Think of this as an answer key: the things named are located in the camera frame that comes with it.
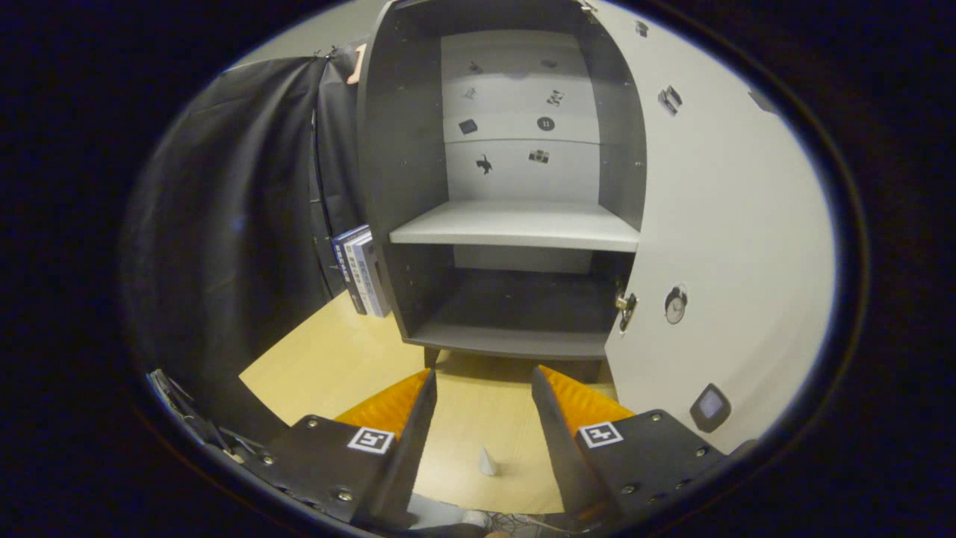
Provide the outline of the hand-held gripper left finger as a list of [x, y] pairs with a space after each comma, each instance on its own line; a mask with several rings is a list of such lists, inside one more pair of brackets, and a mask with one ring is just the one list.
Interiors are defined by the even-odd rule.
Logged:
[[408, 528], [436, 402], [436, 374], [426, 368], [337, 418], [305, 415], [266, 445], [258, 476], [341, 523]]

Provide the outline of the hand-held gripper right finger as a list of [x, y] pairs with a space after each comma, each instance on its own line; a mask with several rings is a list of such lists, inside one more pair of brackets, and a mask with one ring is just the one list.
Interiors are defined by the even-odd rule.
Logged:
[[577, 524], [655, 518], [727, 459], [668, 412], [632, 412], [543, 365], [533, 371], [532, 396], [563, 510]]

